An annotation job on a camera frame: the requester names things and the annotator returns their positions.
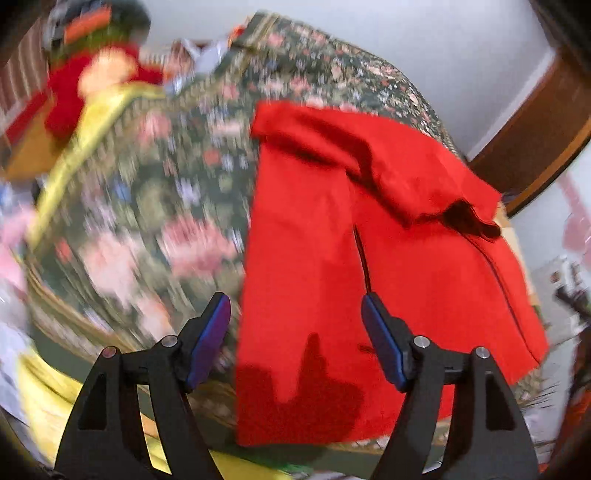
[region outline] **folded red fabric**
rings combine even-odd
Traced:
[[[386,118],[289,102],[259,104],[251,135],[238,443],[391,433],[404,396],[363,328],[369,284],[416,335],[485,345],[510,383],[538,365],[547,343],[493,221],[501,196],[451,152]],[[446,387],[440,417],[452,399]]]

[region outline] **wooden furniture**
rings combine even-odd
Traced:
[[[470,168],[502,193],[514,215],[547,187],[591,135],[591,77],[561,52],[529,98]]]

